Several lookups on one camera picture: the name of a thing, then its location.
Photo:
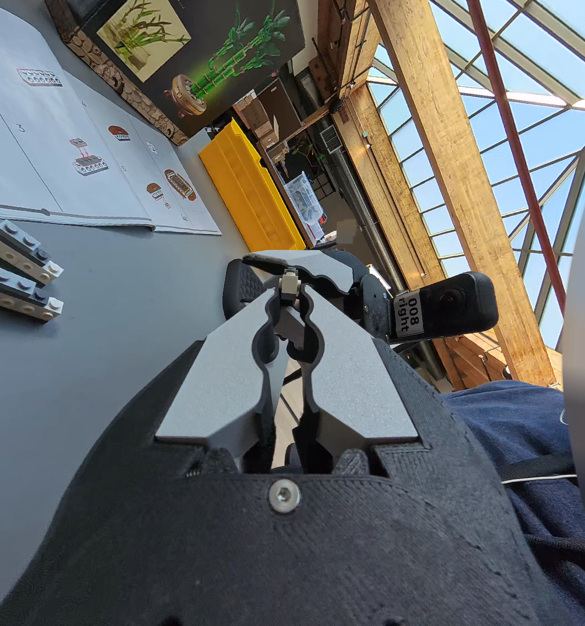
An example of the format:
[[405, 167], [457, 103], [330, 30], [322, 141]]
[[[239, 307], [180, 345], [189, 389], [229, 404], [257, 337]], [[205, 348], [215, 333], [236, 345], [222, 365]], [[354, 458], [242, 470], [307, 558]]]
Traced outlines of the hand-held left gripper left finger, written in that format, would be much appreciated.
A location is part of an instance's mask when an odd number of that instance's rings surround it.
[[280, 396], [280, 290], [269, 288], [210, 333], [156, 438], [225, 449], [245, 471], [270, 471]]

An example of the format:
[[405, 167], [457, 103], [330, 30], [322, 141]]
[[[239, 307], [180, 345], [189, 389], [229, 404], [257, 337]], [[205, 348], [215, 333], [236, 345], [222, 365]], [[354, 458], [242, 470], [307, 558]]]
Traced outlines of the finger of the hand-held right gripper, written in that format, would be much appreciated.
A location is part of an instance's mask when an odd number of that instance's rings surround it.
[[263, 250], [245, 255], [242, 261], [275, 276], [294, 268], [303, 283], [328, 295], [349, 293], [358, 284], [358, 259], [342, 250]]
[[278, 335], [292, 342], [297, 350], [304, 350], [305, 324], [300, 312], [294, 307], [281, 307]]

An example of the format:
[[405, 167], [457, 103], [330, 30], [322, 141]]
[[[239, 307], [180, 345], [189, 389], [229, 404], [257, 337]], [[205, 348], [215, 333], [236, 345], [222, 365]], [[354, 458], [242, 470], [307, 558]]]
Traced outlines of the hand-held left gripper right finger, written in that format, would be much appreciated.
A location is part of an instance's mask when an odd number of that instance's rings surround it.
[[298, 426], [303, 466], [334, 466], [349, 449], [368, 452], [386, 444], [420, 440], [390, 364], [390, 347], [320, 295], [302, 286], [304, 409]]

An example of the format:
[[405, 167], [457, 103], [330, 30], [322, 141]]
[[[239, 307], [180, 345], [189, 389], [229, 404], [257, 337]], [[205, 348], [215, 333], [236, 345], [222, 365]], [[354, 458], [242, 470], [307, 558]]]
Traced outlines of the white and grey lego assembly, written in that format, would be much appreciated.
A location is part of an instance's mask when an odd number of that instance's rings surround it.
[[62, 314], [64, 303], [30, 278], [0, 267], [0, 307], [48, 322]]
[[285, 268], [279, 281], [280, 298], [285, 306], [294, 305], [299, 296], [301, 285], [298, 270], [294, 267]]
[[0, 218], [0, 259], [44, 286], [63, 272], [37, 239], [4, 218]]

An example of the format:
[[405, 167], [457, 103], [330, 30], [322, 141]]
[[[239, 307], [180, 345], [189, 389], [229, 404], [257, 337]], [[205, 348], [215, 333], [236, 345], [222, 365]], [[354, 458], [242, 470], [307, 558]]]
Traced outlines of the yellow plastic bin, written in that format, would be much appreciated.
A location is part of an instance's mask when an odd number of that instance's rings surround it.
[[250, 252], [305, 249], [270, 173], [235, 120], [199, 156]]

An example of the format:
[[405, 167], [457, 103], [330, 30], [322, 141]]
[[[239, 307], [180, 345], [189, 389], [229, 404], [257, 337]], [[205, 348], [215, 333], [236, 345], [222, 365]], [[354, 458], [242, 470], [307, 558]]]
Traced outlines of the black bamboo lego set box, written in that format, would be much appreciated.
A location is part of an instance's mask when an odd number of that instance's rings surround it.
[[305, 47], [297, 1], [46, 1], [63, 43], [181, 146]]

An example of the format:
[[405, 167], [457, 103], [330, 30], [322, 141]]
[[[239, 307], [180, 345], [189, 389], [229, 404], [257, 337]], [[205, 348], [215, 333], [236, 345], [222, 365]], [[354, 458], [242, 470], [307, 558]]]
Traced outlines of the lego instruction booklet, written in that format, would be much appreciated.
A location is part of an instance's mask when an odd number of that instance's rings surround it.
[[0, 217], [221, 234], [175, 146], [0, 8]]

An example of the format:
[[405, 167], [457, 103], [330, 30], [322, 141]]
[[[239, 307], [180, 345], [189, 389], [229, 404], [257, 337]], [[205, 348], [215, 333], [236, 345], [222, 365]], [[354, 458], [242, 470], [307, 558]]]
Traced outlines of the black mesh wrist rest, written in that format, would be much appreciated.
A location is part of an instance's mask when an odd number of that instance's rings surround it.
[[223, 313], [226, 320], [230, 320], [265, 291], [263, 281], [252, 267], [243, 263], [241, 259], [230, 261], [226, 268], [222, 294]]

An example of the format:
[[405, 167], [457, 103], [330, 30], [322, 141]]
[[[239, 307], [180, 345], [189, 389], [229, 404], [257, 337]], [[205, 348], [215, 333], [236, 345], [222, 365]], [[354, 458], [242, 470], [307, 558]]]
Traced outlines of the clear plastic storage container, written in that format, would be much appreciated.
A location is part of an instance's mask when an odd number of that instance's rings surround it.
[[284, 186], [302, 221], [312, 231], [314, 238], [322, 237], [324, 231], [321, 218], [324, 211], [305, 172], [302, 171]]

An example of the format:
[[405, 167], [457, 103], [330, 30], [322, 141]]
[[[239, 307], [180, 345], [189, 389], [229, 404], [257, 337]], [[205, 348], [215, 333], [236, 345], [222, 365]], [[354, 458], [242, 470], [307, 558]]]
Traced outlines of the person in blue shirt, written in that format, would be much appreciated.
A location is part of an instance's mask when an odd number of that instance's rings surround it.
[[[525, 470], [505, 466], [571, 456], [563, 393], [514, 380], [444, 395], [475, 434], [503, 481]], [[572, 625], [585, 625], [585, 509], [575, 469], [540, 467], [530, 481], [505, 484], [531, 551], [566, 606]]]

